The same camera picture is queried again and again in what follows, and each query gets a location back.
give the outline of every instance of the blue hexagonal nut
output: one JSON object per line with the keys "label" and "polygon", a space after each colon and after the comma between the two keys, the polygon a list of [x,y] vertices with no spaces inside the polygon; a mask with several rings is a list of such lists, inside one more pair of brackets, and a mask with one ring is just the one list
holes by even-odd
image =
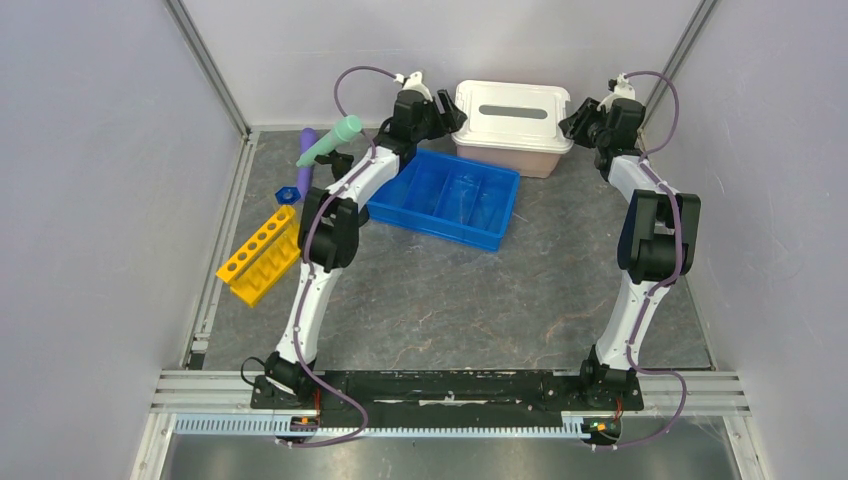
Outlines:
{"label": "blue hexagonal nut", "polygon": [[300,200],[300,192],[297,191],[297,187],[283,187],[277,190],[274,196],[280,205],[294,205]]}

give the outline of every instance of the purple cylinder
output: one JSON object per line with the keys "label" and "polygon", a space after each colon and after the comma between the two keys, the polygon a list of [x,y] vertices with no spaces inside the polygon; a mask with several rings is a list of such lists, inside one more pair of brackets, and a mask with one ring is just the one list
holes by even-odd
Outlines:
{"label": "purple cylinder", "polygon": [[[300,132],[300,153],[309,150],[318,141],[318,132],[311,128],[304,128]],[[306,199],[306,192],[312,186],[312,168],[301,167],[297,170],[297,191],[300,193],[300,202]]]}

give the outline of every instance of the blue plastic bin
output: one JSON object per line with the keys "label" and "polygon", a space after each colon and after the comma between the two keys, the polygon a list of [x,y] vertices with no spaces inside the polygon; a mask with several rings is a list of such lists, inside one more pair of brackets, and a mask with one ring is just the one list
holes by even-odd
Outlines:
{"label": "blue plastic bin", "polygon": [[418,150],[368,202],[374,220],[496,252],[506,234],[518,172]]}

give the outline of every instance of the container lid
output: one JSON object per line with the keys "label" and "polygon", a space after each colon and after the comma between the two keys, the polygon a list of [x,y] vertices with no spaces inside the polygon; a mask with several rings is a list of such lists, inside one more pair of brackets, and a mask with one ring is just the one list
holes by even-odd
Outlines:
{"label": "container lid", "polygon": [[565,153],[572,140],[559,122],[571,100],[561,87],[466,80],[456,88],[456,106],[468,115],[453,134],[457,145]]}

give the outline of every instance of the gray wall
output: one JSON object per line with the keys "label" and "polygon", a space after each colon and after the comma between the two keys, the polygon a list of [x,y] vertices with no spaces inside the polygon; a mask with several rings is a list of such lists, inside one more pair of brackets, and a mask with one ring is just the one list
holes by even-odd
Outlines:
{"label": "gray wall", "polygon": [[841,0],[722,2],[678,77],[677,136],[654,156],[703,200],[689,282],[777,479],[844,478],[846,25]]}
{"label": "gray wall", "polygon": [[[603,95],[610,72],[662,68],[698,0],[184,0],[254,125],[332,124],[336,77],[353,65],[425,70],[436,91],[467,79]],[[357,73],[342,104],[391,114],[397,86]]]}
{"label": "gray wall", "polygon": [[157,0],[0,3],[0,478],[126,478],[238,136]]}

